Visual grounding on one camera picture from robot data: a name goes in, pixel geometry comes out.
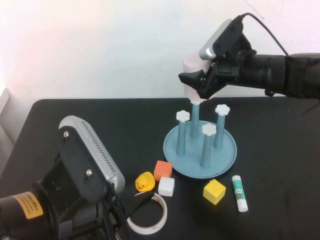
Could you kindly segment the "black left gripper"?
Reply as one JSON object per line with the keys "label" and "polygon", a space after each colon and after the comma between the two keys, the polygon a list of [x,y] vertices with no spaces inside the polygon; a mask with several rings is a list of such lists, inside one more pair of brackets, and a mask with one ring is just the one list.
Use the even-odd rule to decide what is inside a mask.
{"label": "black left gripper", "polygon": [[93,160],[57,159],[42,180],[33,184],[46,217],[52,240],[115,240],[118,230],[128,236],[126,217],[148,203],[152,191],[130,197],[124,209],[118,193],[124,176],[115,164],[98,166]]}

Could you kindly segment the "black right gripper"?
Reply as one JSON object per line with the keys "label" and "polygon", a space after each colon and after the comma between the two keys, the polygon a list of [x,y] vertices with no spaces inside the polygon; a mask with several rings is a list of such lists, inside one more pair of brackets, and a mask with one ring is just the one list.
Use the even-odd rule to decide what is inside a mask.
{"label": "black right gripper", "polygon": [[228,84],[236,83],[244,68],[246,58],[254,56],[256,50],[228,50],[213,61],[207,73],[203,69],[178,74],[179,80],[196,91],[201,99],[208,100]]}

